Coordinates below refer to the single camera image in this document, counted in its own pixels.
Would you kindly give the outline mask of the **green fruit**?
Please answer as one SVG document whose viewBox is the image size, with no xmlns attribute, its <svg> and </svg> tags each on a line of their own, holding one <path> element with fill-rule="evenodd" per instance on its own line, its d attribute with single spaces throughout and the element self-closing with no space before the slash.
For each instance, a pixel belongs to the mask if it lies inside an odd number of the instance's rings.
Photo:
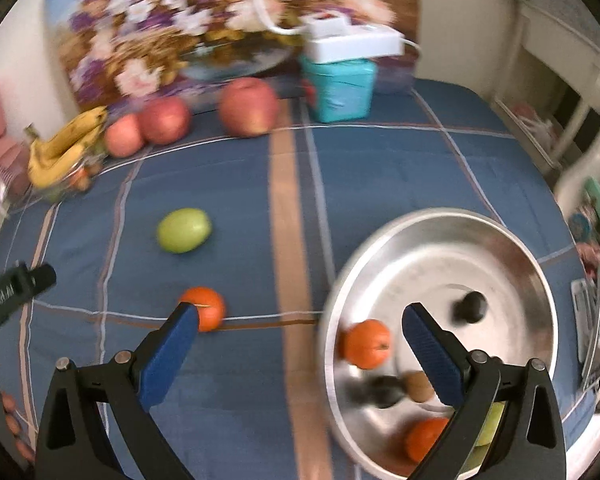
<svg viewBox="0 0 600 480">
<path fill-rule="evenodd" d="M 182 208 L 170 212 L 159 222 L 156 237 L 166 252 L 185 254 L 204 244 L 211 232 L 208 214 L 197 208 Z"/>
<path fill-rule="evenodd" d="M 476 440 L 476 448 L 482 448 L 483 446 L 491 444 L 498 431 L 498 425 L 500 424 L 505 407 L 505 402 L 494 402 L 490 406 L 490 410 L 488 411 L 488 414 L 486 414 L 486 420 L 484 421 L 480 434 Z"/>
</svg>

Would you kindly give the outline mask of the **small dark plum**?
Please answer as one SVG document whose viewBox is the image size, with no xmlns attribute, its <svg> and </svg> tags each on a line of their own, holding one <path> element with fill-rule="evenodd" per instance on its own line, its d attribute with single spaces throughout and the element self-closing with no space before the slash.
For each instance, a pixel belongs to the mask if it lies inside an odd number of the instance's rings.
<svg viewBox="0 0 600 480">
<path fill-rule="evenodd" d="M 372 393 L 373 378 L 349 377 L 343 386 L 348 402 L 352 406 L 365 406 L 374 403 Z"/>
</svg>

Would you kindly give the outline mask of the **green fruit in plate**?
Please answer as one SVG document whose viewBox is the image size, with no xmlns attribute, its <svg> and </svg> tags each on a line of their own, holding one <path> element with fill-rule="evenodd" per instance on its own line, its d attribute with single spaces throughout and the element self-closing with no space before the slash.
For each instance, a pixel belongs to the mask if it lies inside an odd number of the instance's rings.
<svg viewBox="0 0 600 480">
<path fill-rule="evenodd" d="M 490 406 L 490 410 L 488 411 L 488 414 L 486 414 L 486 420 L 484 421 L 480 434 L 476 440 L 476 448 L 482 448 L 483 446 L 491 444 L 498 431 L 498 425 L 500 424 L 505 407 L 505 402 L 494 402 Z"/>
</svg>

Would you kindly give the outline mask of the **brown longan left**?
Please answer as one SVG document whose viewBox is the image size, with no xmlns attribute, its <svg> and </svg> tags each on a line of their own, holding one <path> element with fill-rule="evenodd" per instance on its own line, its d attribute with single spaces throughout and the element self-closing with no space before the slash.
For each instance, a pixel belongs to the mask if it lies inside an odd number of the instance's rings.
<svg viewBox="0 0 600 480">
<path fill-rule="evenodd" d="M 407 373 L 403 382 L 407 395 L 416 403 L 426 403 L 436 395 L 434 387 L 422 370 Z"/>
</svg>

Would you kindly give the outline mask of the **yellow banana bunch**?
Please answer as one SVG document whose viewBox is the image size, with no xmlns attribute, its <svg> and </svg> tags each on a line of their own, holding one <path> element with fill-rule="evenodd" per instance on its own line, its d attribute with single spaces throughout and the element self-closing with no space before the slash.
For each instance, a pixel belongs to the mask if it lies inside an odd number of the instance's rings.
<svg viewBox="0 0 600 480">
<path fill-rule="evenodd" d="M 48 140 L 32 125 L 24 128 L 30 142 L 28 176 L 31 184 L 37 190 L 44 190 L 67 177 L 79 162 L 93 153 L 107 119 L 106 106 L 92 108 L 70 120 Z"/>
</svg>

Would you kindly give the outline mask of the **silver phone stand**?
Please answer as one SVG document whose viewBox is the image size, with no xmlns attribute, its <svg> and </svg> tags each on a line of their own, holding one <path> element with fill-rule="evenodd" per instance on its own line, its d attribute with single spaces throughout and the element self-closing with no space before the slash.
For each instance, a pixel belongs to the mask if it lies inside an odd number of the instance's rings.
<svg viewBox="0 0 600 480">
<path fill-rule="evenodd" d="M 570 288 L 581 364 L 580 387 L 588 392 L 600 386 L 600 266 L 595 280 L 574 280 Z"/>
</svg>

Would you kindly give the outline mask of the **round steel plate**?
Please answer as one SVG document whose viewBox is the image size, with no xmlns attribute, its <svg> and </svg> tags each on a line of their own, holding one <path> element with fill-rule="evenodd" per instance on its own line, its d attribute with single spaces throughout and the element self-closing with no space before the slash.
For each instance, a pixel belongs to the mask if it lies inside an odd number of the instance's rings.
<svg viewBox="0 0 600 480">
<path fill-rule="evenodd" d="M 376 231 L 322 314 L 330 429 L 378 479 L 561 479 L 558 323 L 524 243 L 464 209 Z"/>
</svg>

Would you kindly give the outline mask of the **orange in plate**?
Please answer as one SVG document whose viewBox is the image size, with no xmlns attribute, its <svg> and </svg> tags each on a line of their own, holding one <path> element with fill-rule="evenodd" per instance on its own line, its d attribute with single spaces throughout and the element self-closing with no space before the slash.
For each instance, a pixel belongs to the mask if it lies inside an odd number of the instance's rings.
<svg viewBox="0 0 600 480">
<path fill-rule="evenodd" d="M 340 347 L 343 359 L 349 364 L 361 370 L 373 370 L 388 360 L 392 336 L 384 323 L 369 318 L 347 330 Z"/>
</svg>

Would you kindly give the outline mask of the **orange with stem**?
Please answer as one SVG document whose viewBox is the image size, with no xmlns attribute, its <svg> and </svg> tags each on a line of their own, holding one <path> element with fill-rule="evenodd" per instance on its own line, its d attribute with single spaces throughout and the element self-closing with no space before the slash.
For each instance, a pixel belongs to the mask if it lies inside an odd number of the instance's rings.
<svg viewBox="0 0 600 480">
<path fill-rule="evenodd" d="M 209 333 L 217 330 L 225 318 L 225 302 L 223 297 L 209 287 L 192 287 L 187 289 L 178 300 L 192 304 L 198 312 L 198 330 Z"/>
</svg>

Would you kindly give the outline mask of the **middle red apple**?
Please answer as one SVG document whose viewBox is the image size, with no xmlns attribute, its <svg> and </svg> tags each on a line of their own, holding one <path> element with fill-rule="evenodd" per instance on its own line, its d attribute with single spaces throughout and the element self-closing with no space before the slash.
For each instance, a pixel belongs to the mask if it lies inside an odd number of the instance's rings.
<svg viewBox="0 0 600 480">
<path fill-rule="evenodd" d="M 189 130 L 192 114 L 178 96 L 150 101 L 138 114 L 140 133 L 150 144 L 166 145 L 181 140 Z"/>
</svg>

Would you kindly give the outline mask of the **blue plaid tablecloth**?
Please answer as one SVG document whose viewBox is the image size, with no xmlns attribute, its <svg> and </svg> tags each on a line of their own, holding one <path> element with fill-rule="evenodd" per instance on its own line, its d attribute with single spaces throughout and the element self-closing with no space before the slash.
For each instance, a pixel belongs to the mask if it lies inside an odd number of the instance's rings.
<svg viewBox="0 0 600 480">
<path fill-rule="evenodd" d="M 330 437 L 315 389 L 315 323 L 336 273 L 385 223 L 429 207 L 502 222 L 538 259 L 559 326 L 556 394 L 566 440 L 588 426 L 570 285 L 583 273 L 552 193 L 489 105 L 421 80 L 381 94 L 367 118 L 320 125 L 301 100 L 270 136 L 228 138 L 199 114 L 170 148 L 107 166 L 91 189 L 15 210 L 0 232 L 0 273 L 46 261 L 56 285 L 0 330 L 0 386 L 26 439 L 38 433 L 56 361 L 105 362 L 133 349 L 191 287 L 219 292 L 227 319 L 199 337 L 156 423 L 198 479 L 358 479 Z M 185 254 L 156 237 L 170 212 L 208 214 Z"/>
</svg>

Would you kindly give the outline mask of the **white plastic chair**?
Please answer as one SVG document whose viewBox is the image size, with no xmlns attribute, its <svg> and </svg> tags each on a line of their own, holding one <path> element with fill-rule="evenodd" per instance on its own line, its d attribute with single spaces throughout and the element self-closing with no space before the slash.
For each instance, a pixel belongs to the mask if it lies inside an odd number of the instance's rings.
<svg viewBox="0 0 600 480">
<path fill-rule="evenodd" d="M 600 132 L 585 154 L 560 175 L 554 187 L 554 197 L 564 217 L 569 217 L 583 202 L 589 178 L 600 182 Z"/>
</svg>

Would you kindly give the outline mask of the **floral painting canvas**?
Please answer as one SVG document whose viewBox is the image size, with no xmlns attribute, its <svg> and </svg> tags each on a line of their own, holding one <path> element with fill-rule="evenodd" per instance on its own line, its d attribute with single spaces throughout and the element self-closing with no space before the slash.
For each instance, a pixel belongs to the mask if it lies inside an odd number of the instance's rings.
<svg viewBox="0 0 600 480">
<path fill-rule="evenodd" d="M 81 110 L 294 69 L 306 14 L 337 11 L 354 24 L 418 31 L 419 0 L 45 0 L 45 18 Z"/>
</svg>

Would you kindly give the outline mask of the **large red apple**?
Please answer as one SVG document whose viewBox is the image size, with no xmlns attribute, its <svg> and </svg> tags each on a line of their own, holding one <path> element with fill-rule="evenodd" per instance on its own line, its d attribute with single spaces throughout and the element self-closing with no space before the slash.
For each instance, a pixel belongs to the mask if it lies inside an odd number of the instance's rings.
<svg viewBox="0 0 600 480">
<path fill-rule="evenodd" d="M 268 134 L 276 125 L 279 98 L 259 78 L 238 78 L 221 91 L 218 112 L 225 131 L 238 138 Z"/>
</svg>

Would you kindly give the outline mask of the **teal plastic box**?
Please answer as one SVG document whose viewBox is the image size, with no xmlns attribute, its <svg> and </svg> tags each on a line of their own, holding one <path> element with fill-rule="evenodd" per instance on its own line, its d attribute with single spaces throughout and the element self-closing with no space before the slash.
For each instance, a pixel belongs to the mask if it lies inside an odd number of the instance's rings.
<svg viewBox="0 0 600 480">
<path fill-rule="evenodd" d="M 317 64 L 305 55 L 299 61 L 306 100 L 319 122 L 330 124 L 368 115 L 376 77 L 373 61 L 359 58 Z"/>
</svg>

